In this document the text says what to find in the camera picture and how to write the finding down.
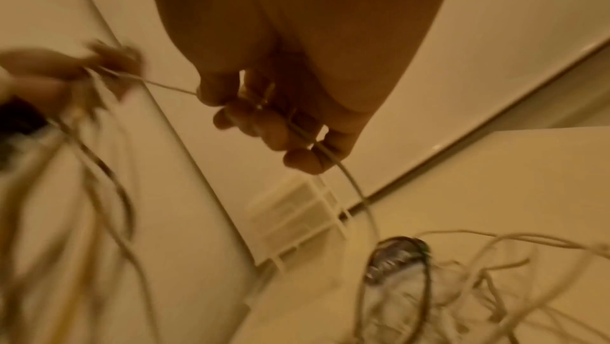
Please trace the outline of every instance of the blurry hand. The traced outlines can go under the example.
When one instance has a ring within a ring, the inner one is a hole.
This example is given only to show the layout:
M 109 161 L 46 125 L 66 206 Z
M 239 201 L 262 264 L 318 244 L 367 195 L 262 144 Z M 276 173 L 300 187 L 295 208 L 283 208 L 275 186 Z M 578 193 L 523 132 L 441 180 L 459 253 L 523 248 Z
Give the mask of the blurry hand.
M 89 46 L 93 55 L 76 58 L 41 49 L 26 48 L 0 52 L 0 66 L 12 76 L 11 92 L 32 104 L 41 114 L 54 116 L 69 103 L 74 82 L 87 78 L 85 68 L 100 66 L 114 71 L 140 74 L 142 62 L 137 51 L 109 48 L 101 43 Z M 130 83 L 121 80 L 112 85 L 112 92 L 121 98 Z
M 156 0 L 178 49 L 201 76 L 200 100 L 222 108 L 219 129 L 238 127 L 286 151 L 310 174 L 332 162 L 286 120 L 340 159 L 403 74 L 442 0 Z M 238 73 L 246 70 L 240 91 Z

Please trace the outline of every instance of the white countertop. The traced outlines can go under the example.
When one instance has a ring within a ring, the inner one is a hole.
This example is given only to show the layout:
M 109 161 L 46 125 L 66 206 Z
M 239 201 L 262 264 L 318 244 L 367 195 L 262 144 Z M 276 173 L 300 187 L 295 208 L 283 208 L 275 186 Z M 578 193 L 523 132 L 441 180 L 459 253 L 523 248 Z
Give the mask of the white countertop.
M 610 241 L 610 127 L 492 134 L 377 202 L 374 212 L 383 238 L 470 228 Z M 347 332 L 356 283 L 372 243 L 367 227 L 364 215 L 349 225 L 340 286 L 271 318 L 262 318 L 254 307 L 231 343 L 323 343 Z M 465 259 L 484 242 L 481 237 L 442 235 L 425 240 L 444 259 Z M 545 285 L 575 257 L 552 249 L 541 252 L 545 266 L 539 281 Z M 304 282 L 314 278 L 313 270 L 299 276 Z M 610 313 L 608 278 L 610 263 L 600 259 L 554 305 L 564 310 L 569 306 L 571 314 L 610 333 L 605 317 Z

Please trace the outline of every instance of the hand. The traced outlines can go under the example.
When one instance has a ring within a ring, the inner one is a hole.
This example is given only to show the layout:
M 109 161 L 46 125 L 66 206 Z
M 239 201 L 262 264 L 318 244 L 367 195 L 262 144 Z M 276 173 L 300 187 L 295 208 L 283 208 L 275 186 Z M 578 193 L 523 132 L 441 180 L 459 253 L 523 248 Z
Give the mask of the hand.
M 93 43 L 89 48 L 93 55 L 85 58 L 41 48 L 0 52 L 0 66 L 13 76 L 13 95 L 32 104 L 41 114 L 54 116 L 69 103 L 74 82 L 88 77 L 85 68 L 103 66 L 114 71 L 141 73 L 140 55 L 131 48 L 117 50 L 101 43 Z M 121 80 L 111 87 L 117 98 L 122 98 L 130 82 Z
M 396 85 L 442 0 L 156 0 L 178 49 L 201 76 L 200 100 L 222 106 L 219 129 L 238 127 L 284 164 L 332 166 L 286 120 L 338 158 Z M 238 72 L 246 70 L 240 91 Z

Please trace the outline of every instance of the beige surface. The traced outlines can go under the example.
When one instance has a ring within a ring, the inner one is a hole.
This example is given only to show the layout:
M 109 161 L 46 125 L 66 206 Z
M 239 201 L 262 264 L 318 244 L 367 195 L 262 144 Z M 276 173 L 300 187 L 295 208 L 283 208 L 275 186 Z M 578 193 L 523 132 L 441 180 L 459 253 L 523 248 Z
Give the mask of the beige surface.
M 121 39 L 145 51 L 152 79 L 196 87 L 198 77 L 169 42 L 153 0 L 96 2 Z M 373 192 L 553 75 L 609 29 L 607 0 L 447 0 L 348 167 Z M 192 96 L 153 94 L 256 256 L 243 209 L 288 173 L 280 155 L 237 131 L 216 131 L 214 110 Z M 346 204 L 354 203 L 337 170 L 328 179 Z
M 542 232 L 581 242 L 608 242 L 609 153 L 610 127 L 499 132 L 397 190 L 375 204 L 374 210 L 383 237 L 473 228 L 498 233 Z M 341 289 L 265 323 L 258 322 L 254 310 L 232 344 L 309 343 L 324 337 L 336 338 L 349 329 L 356 274 L 362 269 L 369 243 L 364 216 L 356 217 L 350 228 L 353 239 L 346 253 Z M 438 236 L 426 241 L 436 257 L 464 259 L 484 239 Z M 543 249 L 540 288 L 552 283 L 574 257 Z M 556 305 L 610 333 L 610 295 L 606 291 L 609 276 L 608 262 L 593 265 L 590 273 Z M 530 342 L 554 340 L 548 336 L 537 339 L 540 341 Z
M 81 55 L 85 41 L 109 40 L 85 0 L 0 0 L 0 5 L 0 50 L 39 45 Z M 135 245 L 151 278 L 164 337 L 169 343 L 223 343 L 245 312 L 241 299 L 255 275 L 251 258 L 150 97 L 134 91 L 119 115 L 132 136 L 139 170 Z M 125 150 L 112 157 L 113 139 L 116 132 L 104 133 L 102 156 L 119 167 L 132 189 Z M 73 156 L 62 153 L 37 188 L 24 215 L 20 269 L 63 225 L 78 189 L 76 172 Z M 123 280 L 100 342 L 150 343 L 131 269 Z

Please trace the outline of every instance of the white wall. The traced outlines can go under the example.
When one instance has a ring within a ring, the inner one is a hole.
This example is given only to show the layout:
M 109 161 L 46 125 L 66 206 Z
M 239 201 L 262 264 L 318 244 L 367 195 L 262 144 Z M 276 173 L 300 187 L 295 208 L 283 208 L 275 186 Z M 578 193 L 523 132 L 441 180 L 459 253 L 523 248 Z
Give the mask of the white wall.
M 167 38 L 153 0 L 95 1 L 121 39 L 143 47 L 150 78 L 195 88 L 198 77 Z M 607 0 L 446 0 L 413 64 L 346 161 L 348 168 L 365 192 L 374 192 L 608 35 Z M 214 111 L 193 97 L 152 93 L 258 256 L 243 209 L 289 174 L 281 156 L 237 131 L 216 131 Z M 338 170 L 327 179 L 345 203 L 355 202 Z
M 109 41 L 85 0 L 0 0 L 0 5 L 0 48 L 46 46 L 82 55 L 85 41 Z M 152 282 L 163 334 L 171 343 L 226 342 L 246 312 L 241 298 L 255 277 L 251 257 L 150 96 L 134 91 L 119 115 L 139 171 L 136 248 Z M 106 142 L 116 138 L 105 136 Z M 102 155 L 110 158 L 106 144 Z M 125 159 L 114 162 L 127 178 Z M 60 155 L 38 187 L 25 213 L 20 265 L 42 249 L 65 217 L 76 190 L 76 167 L 69 153 Z M 102 343 L 150 342 L 136 286 L 127 268 Z

